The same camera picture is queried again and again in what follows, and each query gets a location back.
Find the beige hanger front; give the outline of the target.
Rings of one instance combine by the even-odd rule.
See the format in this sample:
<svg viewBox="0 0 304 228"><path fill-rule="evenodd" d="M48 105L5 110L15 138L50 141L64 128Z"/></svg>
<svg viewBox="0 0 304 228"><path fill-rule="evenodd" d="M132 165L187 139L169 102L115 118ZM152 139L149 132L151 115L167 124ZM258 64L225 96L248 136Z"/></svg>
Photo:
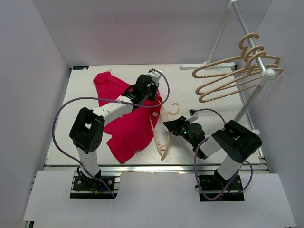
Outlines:
<svg viewBox="0 0 304 228"><path fill-rule="evenodd" d="M163 123L165 121L169 121L169 115L175 116L180 111L180 105L178 103L172 103L171 105L177 107L177 110L175 112L171 112L171 111L167 112L163 105L160 106L161 110L160 110L160 113L157 115L157 117L160 117ZM150 120L150 126L151 126L151 130L152 130L155 146L158 151L158 154L161 156L160 161L163 161L166 158L169 147L170 147L171 133L169 131L167 131L167 141L164 145L161 145L161 142L157 138L157 134L155 132L155 127L153 126L152 118L149 117L149 120Z"/></svg>

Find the red t shirt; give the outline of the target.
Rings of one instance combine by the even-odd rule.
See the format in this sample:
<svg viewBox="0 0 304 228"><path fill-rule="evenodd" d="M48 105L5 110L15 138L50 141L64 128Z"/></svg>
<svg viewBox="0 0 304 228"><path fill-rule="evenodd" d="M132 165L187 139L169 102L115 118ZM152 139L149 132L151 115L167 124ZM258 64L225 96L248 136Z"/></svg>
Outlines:
<svg viewBox="0 0 304 228"><path fill-rule="evenodd" d="M130 85L113 76L109 71L93 79L99 98L117 99ZM161 108L137 108L110 122L104 132L111 135L107 145L120 164L144 150L152 141L152 128L156 126Z"/></svg>

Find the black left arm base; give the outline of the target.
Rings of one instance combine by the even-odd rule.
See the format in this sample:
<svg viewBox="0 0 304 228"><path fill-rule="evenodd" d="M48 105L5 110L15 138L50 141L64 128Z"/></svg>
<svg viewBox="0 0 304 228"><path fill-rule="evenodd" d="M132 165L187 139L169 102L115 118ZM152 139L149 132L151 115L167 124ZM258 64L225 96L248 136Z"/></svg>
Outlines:
<svg viewBox="0 0 304 228"><path fill-rule="evenodd" d="M118 193L118 182L116 179L118 177L115 176L104 176L99 172L96 175L97 178L101 179L102 182L92 179L91 177L87 177L80 168L77 168L70 191L71 199L114 199L113 195L116 197Z"/></svg>

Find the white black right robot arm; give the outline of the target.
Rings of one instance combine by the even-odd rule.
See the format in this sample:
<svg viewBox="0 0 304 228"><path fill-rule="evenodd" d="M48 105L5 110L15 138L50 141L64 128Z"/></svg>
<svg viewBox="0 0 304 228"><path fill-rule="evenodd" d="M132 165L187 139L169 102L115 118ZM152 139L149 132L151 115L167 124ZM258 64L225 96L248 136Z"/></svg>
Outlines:
<svg viewBox="0 0 304 228"><path fill-rule="evenodd" d="M231 185L231 177L241 165L261 147L262 141L255 131L251 131L234 120L224 124L224 127L206 137L202 126L195 123L198 119L196 110L190 110L190 117L181 116L173 121L165 121L164 126L175 136L181 136L197 151L196 157L207 159L214 153L223 150L226 157L215 170L215 185L226 189Z"/></svg>

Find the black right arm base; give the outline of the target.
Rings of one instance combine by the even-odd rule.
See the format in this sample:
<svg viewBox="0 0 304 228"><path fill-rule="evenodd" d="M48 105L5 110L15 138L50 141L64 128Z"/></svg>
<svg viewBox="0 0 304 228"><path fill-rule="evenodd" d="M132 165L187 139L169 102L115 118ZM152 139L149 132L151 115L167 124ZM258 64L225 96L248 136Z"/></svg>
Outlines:
<svg viewBox="0 0 304 228"><path fill-rule="evenodd" d="M226 186L228 181L222 183L214 175L199 175L199 181L202 189L209 198L216 197ZM217 202L244 201L244 193L238 193L243 189L242 181L239 175L232 181L228 188L216 199Z"/></svg>

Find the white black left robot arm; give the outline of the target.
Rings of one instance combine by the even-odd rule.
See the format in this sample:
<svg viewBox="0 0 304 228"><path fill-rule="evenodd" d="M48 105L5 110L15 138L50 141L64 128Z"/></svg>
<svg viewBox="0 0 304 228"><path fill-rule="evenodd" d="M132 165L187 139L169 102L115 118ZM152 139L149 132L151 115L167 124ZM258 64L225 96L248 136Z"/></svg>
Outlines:
<svg viewBox="0 0 304 228"><path fill-rule="evenodd" d="M162 71L150 69L133 85L110 72L100 73L94 79L99 106L81 108L69 133L79 154L84 184L89 189L94 190L100 185L96 150L103 133L111 135L107 144L120 163L125 163L150 144L153 138L151 127L157 124L164 102L158 90L162 76Z"/></svg>

